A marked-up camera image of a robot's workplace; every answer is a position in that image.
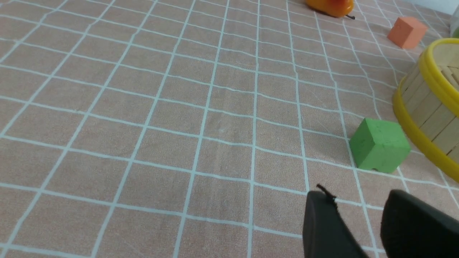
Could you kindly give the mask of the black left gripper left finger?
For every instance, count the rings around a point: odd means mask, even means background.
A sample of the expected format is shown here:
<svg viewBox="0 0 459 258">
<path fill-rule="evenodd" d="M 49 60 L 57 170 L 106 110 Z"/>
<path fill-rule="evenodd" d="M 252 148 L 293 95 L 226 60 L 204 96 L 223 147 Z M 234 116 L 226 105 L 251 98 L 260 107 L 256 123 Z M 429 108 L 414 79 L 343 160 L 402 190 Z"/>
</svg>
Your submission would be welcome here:
<svg viewBox="0 0 459 258">
<path fill-rule="evenodd" d="M 342 219 L 336 196 L 324 186 L 306 197 L 303 222 L 305 258 L 367 258 L 367 253 Z"/>
</svg>

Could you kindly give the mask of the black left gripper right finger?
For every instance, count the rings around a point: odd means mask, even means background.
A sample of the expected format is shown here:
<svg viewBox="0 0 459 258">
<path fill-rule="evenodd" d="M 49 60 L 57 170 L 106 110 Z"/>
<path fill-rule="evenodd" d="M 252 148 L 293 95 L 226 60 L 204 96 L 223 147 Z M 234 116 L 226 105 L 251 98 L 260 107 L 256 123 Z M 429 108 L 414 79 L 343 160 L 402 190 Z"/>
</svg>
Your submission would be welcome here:
<svg viewBox="0 0 459 258">
<path fill-rule="evenodd" d="M 459 222 L 402 190 L 385 203 L 380 238 L 389 258 L 457 258 Z"/>
</svg>

